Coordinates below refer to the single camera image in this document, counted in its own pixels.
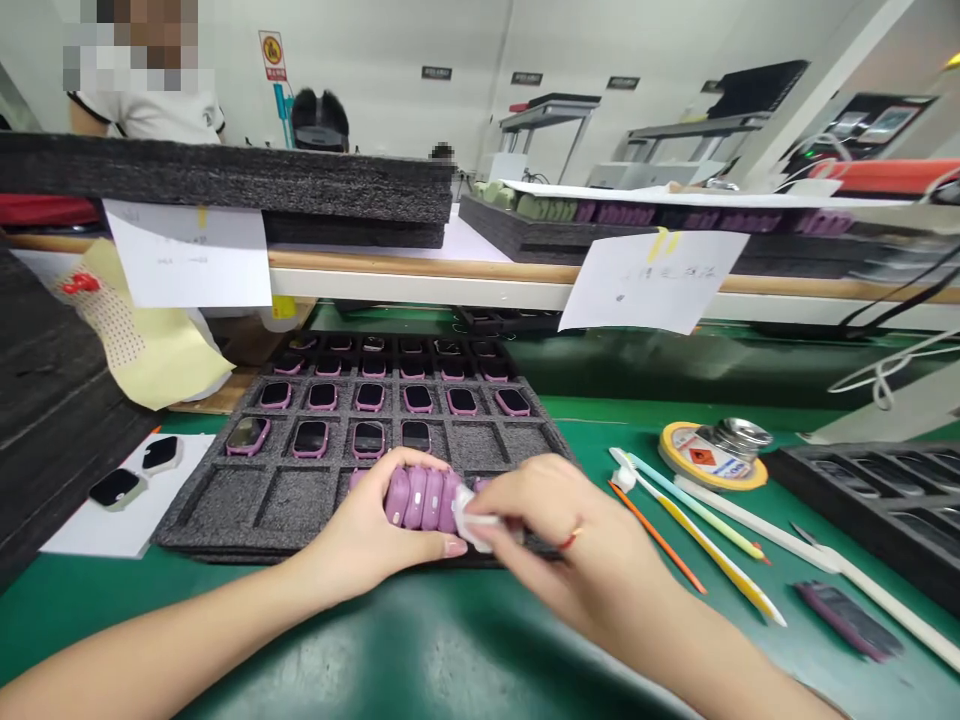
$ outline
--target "right hand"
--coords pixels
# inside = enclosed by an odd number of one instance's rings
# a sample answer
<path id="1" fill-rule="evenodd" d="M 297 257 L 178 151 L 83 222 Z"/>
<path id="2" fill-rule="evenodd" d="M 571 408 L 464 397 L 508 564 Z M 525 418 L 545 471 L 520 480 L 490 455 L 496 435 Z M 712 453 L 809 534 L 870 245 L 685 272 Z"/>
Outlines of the right hand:
<path id="1" fill-rule="evenodd" d="M 530 458 L 493 480 L 465 510 L 520 519 L 554 547 L 579 526 L 559 563 L 534 555 L 502 527 L 470 529 L 560 620 L 635 668 L 637 653 L 653 649 L 645 647 L 658 634 L 651 623 L 690 598 L 636 518 L 559 455 Z"/>

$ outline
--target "orange diamond hazard sign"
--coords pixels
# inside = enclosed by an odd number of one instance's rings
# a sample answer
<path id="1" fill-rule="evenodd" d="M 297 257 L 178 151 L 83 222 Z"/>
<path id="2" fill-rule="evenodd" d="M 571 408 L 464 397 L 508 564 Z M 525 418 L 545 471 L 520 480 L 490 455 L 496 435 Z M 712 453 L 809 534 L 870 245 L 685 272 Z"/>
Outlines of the orange diamond hazard sign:
<path id="1" fill-rule="evenodd" d="M 690 459 L 697 465 L 716 465 L 717 461 L 713 459 L 713 453 L 709 450 L 694 448 L 690 451 Z"/>

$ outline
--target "white cloth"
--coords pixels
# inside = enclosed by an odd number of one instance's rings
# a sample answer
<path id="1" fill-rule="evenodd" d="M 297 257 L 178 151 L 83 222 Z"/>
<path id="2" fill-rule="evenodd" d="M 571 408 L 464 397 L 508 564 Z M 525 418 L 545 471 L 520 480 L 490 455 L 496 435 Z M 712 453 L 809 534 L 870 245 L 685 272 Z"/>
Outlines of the white cloth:
<path id="1" fill-rule="evenodd" d="M 116 125 L 121 135 L 130 138 L 218 143 L 217 133 L 226 125 L 216 93 L 209 90 L 68 94 L 97 120 Z"/>

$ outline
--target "person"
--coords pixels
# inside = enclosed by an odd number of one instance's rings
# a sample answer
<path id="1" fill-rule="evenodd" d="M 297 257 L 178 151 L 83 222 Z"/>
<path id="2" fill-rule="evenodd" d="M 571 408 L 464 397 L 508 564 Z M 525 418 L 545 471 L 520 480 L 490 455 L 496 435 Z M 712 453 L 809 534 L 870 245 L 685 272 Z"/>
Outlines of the person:
<path id="1" fill-rule="evenodd" d="M 345 153 L 350 151 L 350 123 L 340 100 L 324 90 L 317 94 L 310 88 L 297 93 L 290 111 L 294 145 L 301 150 Z"/>
<path id="2" fill-rule="evenodd" d="M 104 137 L 114 126 L 130 138 L 222 142 L 227 123 L 216 92 L 184 82 L 197 72 L 185 67 L 197 47 L 196 0 L 107 0 L 97 3 L 97 21 L 113 23 L 114 44 L 130 47 L 131 78 L 139 78 L 130 84 L 149 87 L 162 76 L 164 88 L 70 90 L 74 133 Z"/>
<path id="3" fill-rule="evenodd" d="M 454 535 L 403 530 L 383 512 L 395 448 L 302 551 L 204 595 L 108 628 L 0 690 L 0 717 L 171 717 L 257 650 L 400 570 L 466 552 Z M 490 525 L 471 530 L 557 617 L 710 720 L 841 717 L 677 583 L 632 515 L 556 455 L 496 478 L 468 505 L 517 518 L 555 547 L 548 563 Z"/>

